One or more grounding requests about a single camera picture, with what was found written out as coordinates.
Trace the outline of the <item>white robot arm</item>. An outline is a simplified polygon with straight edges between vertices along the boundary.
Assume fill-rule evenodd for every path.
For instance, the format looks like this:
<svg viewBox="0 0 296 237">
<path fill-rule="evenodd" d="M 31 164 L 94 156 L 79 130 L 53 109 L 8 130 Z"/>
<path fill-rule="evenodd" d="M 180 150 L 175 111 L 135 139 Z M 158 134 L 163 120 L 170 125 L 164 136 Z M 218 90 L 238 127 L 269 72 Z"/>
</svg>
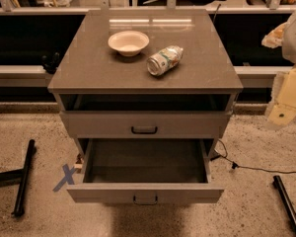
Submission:
<svg viewBox="0 0 296 237">
<path fill-rule="evenodd" d="M 296 118 L 296 11 L 261 43 L 269 48 L 281 46 L 283 58 L 293 63 L 288 72 L 278 72 L 274 77 L 271 101 L 264 113 L 268 128 L 281 129 Z"/>
</svg>

